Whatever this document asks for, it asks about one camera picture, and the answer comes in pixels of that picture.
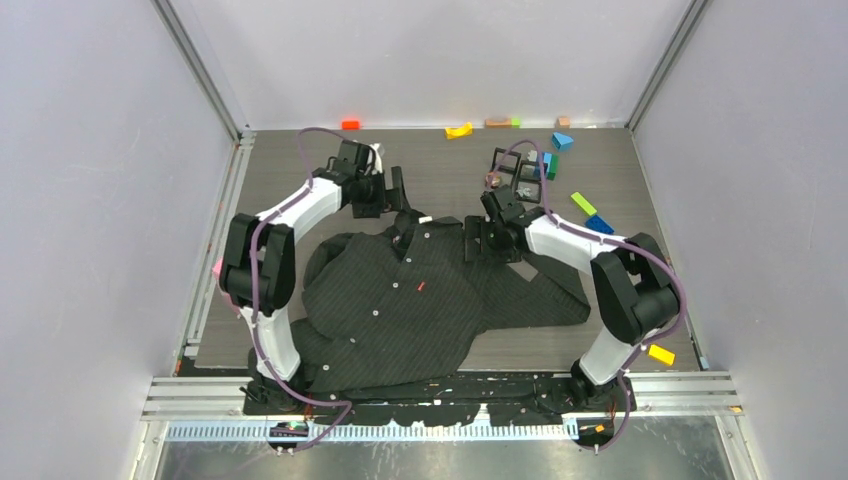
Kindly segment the orange round brooch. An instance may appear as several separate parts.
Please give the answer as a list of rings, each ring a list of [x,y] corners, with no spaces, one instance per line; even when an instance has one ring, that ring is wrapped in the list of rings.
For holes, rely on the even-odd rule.
[[[484,184],[487,188],[497,188],[501,183],[501,176],[494,172],[489,172],[485,177]]]

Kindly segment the black pinstriped shirt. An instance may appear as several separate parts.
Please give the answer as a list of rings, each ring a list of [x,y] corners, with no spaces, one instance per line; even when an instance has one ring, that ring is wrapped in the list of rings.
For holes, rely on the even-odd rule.
[[[462,223],[400,213],[378,234],[319,244],[303,277],[305,315],[292,323],[314,393],[452,374],[489,330],[580,325],[591,307],[578,272],[526,253],[531,279],[465,257]]]

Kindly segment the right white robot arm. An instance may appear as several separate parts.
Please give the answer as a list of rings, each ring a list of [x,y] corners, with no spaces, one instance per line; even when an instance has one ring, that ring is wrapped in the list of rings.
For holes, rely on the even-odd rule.
[[[596,410],[621,386],[636,356],[671,334],[687,312],[680,279],[656,240],[599,233],[569,222],[542,204],[526,209],[506,186],[481,195],[485,213],[464,220],[469,261],[554,259],[591,277],[602,328],[574,362],[566,390],[584,410]]]

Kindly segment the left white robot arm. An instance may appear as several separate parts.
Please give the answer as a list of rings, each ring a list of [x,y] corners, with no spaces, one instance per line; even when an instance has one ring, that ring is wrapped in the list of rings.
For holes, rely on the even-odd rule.
[[[355,218],[378,218],[409,204],[402,171],[386,170],[379,143],[343,140],[336,155],[277,205],[237,214],[229,223],[216,278],[246,320],[259,375],[274,380],[268,400],[280,412],[298,412],[307,398],[293,377],[301,365],[289,321],[297,281],[296,245],[325,218],[351,209]]]

